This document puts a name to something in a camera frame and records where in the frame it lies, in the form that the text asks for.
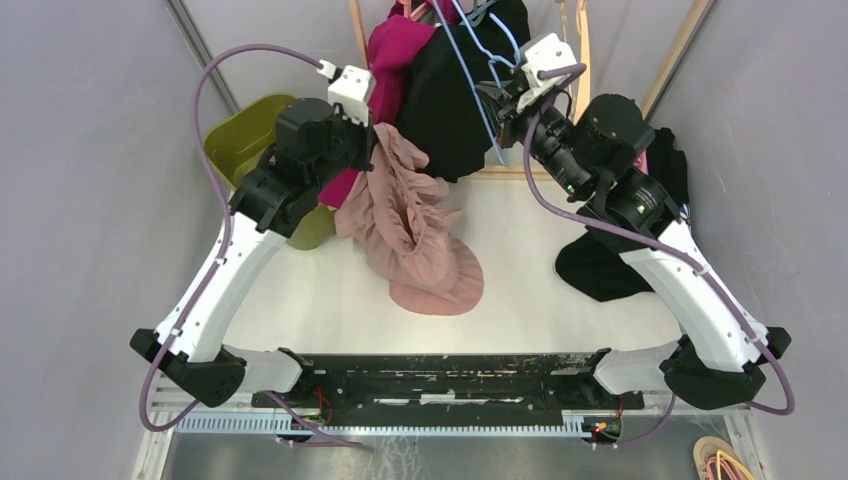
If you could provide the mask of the light blue hanger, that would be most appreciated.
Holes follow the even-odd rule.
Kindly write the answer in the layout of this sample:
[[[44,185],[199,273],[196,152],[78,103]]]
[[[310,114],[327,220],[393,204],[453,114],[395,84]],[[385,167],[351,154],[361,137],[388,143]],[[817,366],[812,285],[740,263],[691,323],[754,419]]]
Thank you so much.
[[[528,11],[522,1],[498,1],[479,22],[470,22],[462,3],[452,3],[460,16],[458,23],[439,28],[428,43],[438,67],[434,75],[440,102],[437,125],[446,129],[437,136],[439,150],[430,158],[444,159],[449,167],[468,160],[472,172],[483,168],[487,160],[505,166],[507,150],[494,146],[493,129],[475,86],[510,77],[516,51],[530,40]]]

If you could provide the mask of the grey-blue plastic hanger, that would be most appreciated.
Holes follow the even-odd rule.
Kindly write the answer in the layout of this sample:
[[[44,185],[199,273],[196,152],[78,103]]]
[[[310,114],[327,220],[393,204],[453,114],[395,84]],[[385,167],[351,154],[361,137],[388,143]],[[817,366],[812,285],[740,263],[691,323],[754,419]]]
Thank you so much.
[[[479,22],[488,13],[488,10],[497,3],[498,0],[474,1],[467,18],[470,22]]]

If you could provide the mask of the light pink dress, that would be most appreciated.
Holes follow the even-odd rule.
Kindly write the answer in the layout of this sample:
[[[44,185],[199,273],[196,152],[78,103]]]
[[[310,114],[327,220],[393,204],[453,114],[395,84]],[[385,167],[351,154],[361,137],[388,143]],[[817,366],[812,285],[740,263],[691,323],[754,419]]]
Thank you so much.
[[[448,183],[423,173],[429,157],[394,126],[380,123],[374,133],[373,168],[359,173],[337,210],[338,236],[359,244],[399,307],[434,316],[473,310],[484,275],[472,250],[451,233],[462,212],[441,205]]]

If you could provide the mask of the beige wooden hanger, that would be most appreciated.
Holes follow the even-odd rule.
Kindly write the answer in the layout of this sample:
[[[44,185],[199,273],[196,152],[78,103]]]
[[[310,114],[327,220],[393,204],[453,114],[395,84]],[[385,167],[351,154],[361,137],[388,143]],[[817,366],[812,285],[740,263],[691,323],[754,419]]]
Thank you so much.
[[[572,46],[575,58],[586,66],[585,71],[567,91],[571,95],[570,118],[578,120],[592,99],[591,40],[586,0],[560,0],[560,23],[563,40]]]

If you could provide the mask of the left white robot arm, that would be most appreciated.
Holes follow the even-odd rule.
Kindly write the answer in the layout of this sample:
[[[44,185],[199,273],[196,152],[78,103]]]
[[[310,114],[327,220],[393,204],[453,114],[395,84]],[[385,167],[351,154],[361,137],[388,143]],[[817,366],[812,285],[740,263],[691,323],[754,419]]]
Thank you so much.
[[[323,187],[353,167],[370,165],[374,130],[366,101],[298,98],[275,120],[275,139],[232,195],[207,258],[171,313],[139,329],[130,346],[153,370],[215,408],[237,393],[270,390],[291,406],[307,404],[314,379],[287,349],[225,344],[236,311],[268,261],[317,206]]]

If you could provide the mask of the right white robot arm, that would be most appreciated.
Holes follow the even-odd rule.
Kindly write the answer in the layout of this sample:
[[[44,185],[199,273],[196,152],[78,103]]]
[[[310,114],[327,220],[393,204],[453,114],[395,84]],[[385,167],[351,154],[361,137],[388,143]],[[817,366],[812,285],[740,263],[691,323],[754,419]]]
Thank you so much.
[[[575,121],[547,93],[528,106],[516,83],[478,84],[486,117],[504,145],[520,143],[579,208],[572,220],[631,267],[680,325],[675,341],[640,350],[598,352],[577,382],[580,400],[602,408],[617,395],[669,392],[715,410],[757,406],[764,366],[777,367],[789,333],[753,319],[713,272],[680,208],[660,182],[635,167],[654,137],[635,102],[594,98]]]

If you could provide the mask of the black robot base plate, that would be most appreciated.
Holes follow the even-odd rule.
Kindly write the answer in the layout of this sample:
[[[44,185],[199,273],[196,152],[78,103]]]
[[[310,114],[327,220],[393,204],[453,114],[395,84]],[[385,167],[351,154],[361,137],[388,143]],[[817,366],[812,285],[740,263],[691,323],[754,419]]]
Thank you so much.
[[[565,410],[641,409],[593,378],[597,353],[306,355],[281,399],[332,427],[555,426]]]

